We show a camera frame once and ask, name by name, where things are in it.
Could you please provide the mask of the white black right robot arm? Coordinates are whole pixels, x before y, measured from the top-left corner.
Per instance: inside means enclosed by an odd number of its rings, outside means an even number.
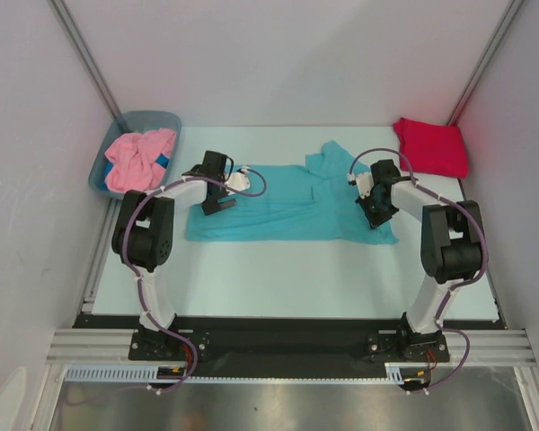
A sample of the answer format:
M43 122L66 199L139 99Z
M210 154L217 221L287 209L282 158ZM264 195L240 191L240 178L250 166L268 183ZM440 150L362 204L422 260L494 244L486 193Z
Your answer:
M457 290L483 277L488 252L481 210L472 200L454 202L404 176L391 160L374 163L369 172L350 172L357 204L373 229L402 211L420 222L420 262L425 276L413 305L395 332L367 338L373 363L421 362L449 358L443 318Z

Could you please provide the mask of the teal t-shirt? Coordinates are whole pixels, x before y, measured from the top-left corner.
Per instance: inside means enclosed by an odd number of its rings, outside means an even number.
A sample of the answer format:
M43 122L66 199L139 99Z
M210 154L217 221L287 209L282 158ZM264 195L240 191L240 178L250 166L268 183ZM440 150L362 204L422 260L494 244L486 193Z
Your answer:
M358 192L348 184L354 157L330 141L303 165L258 165L266 192L236 196L236 205L213 215L190 208L185 238L193 242L331 241L396 244L389 224L370 227Z

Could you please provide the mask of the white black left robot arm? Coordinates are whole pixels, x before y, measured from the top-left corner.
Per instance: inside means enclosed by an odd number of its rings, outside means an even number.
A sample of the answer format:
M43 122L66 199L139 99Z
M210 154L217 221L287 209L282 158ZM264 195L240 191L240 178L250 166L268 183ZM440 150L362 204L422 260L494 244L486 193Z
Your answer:
M172 359L189 350L176 333L176 311L158 276L158 269L172 253L175 215L193 206L201 207L206 216L213 215L233 207L234 195L250 186L246 168L237 169L229 156L207 151L203 161L178 180L124 195L111 248L132 271L141 307L131 359Z

